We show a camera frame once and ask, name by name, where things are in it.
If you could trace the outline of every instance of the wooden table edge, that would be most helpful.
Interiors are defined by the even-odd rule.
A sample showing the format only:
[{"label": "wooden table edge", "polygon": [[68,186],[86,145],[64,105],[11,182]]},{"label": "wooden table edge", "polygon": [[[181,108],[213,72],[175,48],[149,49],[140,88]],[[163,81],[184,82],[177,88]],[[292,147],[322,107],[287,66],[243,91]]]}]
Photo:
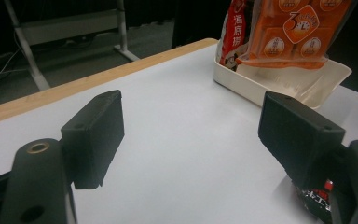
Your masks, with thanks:
[{"label": "wooden table edge", "polygon": [[81,79],[48,89],[46,91],[40,91],[35,94],[1,104],[0,120],[14,117],[43,105],[51,104],[65,97],[104,84],[105,82],[117,79],[119,77],[124,77],[159,63],[167,62],[168,60],[191,53],[198,49],[207,48],[215,43],[217,43],[217,40],[212,38],[202,39],[200,41],[184,45],[176,49],[170,49],[162,53],[144,58],[140,61],[126,63],[101,73],[83,77]]}]

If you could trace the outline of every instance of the cable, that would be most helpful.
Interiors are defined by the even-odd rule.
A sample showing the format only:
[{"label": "cable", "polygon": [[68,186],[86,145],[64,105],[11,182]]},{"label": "cable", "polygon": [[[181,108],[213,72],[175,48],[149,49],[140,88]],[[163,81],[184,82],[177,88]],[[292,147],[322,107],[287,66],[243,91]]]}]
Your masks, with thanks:
[{"label": "cable", "polygon": [[16,43],[17,47],[21,50],[22,55],[24,57],[26,57],[24,50],[22,49],[22,47],[20,46],[19,42],[17,41],[16,31],[13,31],[13,38],[14,38],[14,42]]},{"label": "cable", "polygon": [[5,71],[1,74],[5,74],[5,73],[13,73],[13,72],[22,72],[22,71],[28,71],[28,69],[26,68],[22,68],[22,69],[13,69],[13,70],[8,70],[8,71]]},{"label": "cable", "polygon": [[14,52],[11,57],[7,60],[7,63],[4,65],[4,67],[2,68],[2,70],[0,71],[0,75],[4,72],[5,68],[7,67],[7,65],[10,63],[10,61],[14,58],[14,56],[16,56],[16,54],[20,51],[20,49],[17,49],[16,52]]}]

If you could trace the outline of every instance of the plastic container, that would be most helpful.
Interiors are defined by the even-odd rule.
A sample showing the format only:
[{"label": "plastic container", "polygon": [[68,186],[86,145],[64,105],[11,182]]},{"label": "plastic container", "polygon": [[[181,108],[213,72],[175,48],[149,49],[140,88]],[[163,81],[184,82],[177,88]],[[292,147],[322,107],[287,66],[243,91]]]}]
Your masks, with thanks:
[{"label": "plastic container", "polygon": [[237,72],[215,62],[213,79],[259,106],[263,104],[266,91],[276,91],[317,109],[350,74],[348,66],[332,60],[315,70],[298,67],[262,68],[240,64]]}]

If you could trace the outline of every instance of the red object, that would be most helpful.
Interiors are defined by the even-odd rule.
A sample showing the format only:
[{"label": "red object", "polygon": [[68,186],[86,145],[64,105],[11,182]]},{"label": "red object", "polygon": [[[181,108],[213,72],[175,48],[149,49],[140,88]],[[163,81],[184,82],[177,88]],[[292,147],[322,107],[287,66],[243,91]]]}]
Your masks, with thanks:
[{"label": "red object", "polygon": [[326,180],[326,182],[324,183],[324,188],[327,189],[328,191],[331,191],[333,189],[333,181],[331,180]]},{"label": "red object", "polygon": [[223,27],[223,46],[219,63],[226,65],[226,56],[237,47],[243,45],[245,38],[245,9],[246,0],[232,0]]}]

